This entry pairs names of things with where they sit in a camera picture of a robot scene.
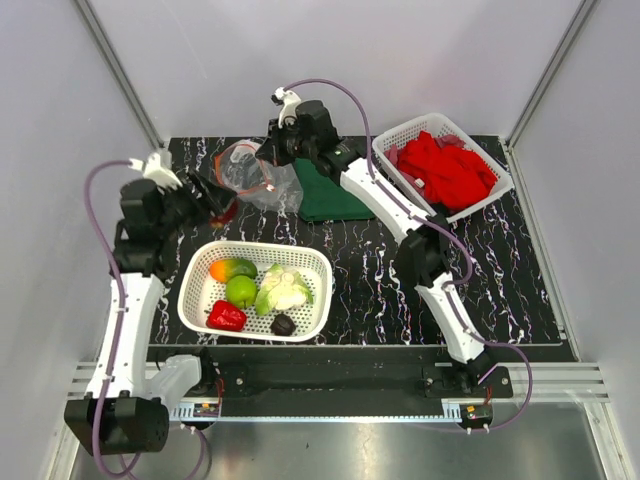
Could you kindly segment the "dark red fake apple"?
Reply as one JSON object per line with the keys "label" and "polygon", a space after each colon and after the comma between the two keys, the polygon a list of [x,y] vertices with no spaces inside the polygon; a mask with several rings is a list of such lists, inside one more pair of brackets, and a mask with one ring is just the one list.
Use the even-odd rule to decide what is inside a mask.
{"label": "dark red fake apple", "polygon": [[211,217],[209,225],[214,229],[221,229],[235,218],[237,212],[238,201],[234,200],[223,214]]}

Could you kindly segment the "orange fake mango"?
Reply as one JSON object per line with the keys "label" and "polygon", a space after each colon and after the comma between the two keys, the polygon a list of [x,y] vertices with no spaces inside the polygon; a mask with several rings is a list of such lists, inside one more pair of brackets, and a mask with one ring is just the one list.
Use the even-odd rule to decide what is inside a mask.
{"label": "orange fake mango", "polygon": [[253,262],[245,258],[234,257],[214,261],[209,266],[209,274],[218,282],[228,283],[231,279],[238,276],[255,279],[258,271]]}

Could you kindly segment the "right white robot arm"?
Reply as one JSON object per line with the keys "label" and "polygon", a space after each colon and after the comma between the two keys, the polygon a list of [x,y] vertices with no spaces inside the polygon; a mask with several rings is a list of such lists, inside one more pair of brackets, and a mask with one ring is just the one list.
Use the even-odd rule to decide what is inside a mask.
{"label": "right white robot arm", "polygon": [[452,365],[440,389],[470,397],[494,393],[491,383],[497,378],[497,362],[456,289],[446,255],[455,240],[445,220],[404,198],[367,159],[364,142],[338,134],[321,101],[273,101],[280,111],[268,123],[258,158],[277,167],[307,160],[374,213],[398,245],[394,262],[398,278],[426,302],[444,336]]}

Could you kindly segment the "clear zip top bag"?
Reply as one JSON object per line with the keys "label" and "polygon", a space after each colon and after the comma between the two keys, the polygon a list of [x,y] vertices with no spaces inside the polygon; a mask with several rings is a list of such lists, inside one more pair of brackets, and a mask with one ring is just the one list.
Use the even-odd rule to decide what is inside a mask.
{"label": "clear zip top bag", "polygon": [[256,156],[260,144],[240,140],[214,157],[218,183],[235,191],[238,198],[261,210],[297,213],[303,189],[292,165],[275,167]]}

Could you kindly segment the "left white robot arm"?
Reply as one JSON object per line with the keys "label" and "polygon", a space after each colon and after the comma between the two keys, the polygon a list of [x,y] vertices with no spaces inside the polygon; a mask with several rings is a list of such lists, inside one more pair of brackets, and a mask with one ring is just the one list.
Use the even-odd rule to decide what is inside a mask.
{"label": "left white robot arm", "polygon": [[177,237],[213,220],[228,222],[235,193],[189,171],[174,186],[150,178],[120,190],[123,214],[107,251],[112,276],[109,319],[83,398],[64,420],[94,458],[163,449],[170,415],[188,393],[208,394],[216,372],[199,355],[174,355],[152,377],[147,352],[164,283],[176,268]]}

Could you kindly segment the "green fake apple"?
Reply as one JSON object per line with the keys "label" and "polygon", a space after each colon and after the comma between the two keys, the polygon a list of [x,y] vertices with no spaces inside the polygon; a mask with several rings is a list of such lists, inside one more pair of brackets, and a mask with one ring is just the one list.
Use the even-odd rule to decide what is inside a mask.
{"label": "green fake apple", "polygon": [[258,287],[248,276],[238,275],[226,283],[226,301],[239,309],[246,309],[254,305]]}

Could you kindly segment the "red fake pepper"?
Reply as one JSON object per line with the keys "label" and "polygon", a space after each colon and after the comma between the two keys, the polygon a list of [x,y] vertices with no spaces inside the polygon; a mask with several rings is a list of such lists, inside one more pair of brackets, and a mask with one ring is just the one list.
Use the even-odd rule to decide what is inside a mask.
{"label": "red fake pepper", "polygon": [[206,320],[206,326],[210,329],[240,332],[247,322],[247,315],[233,304],[224,301],[216,301]]}

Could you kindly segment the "dark brown fake fruit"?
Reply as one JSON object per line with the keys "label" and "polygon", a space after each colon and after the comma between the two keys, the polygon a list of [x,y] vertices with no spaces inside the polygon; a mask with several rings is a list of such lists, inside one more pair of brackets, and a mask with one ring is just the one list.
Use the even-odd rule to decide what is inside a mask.
{"label": "dark brown fake fruit", "polygon": [[270,330],[276,336],[291,336],[296,330],[296,324],[288,315],[279,313],[274,317]]}

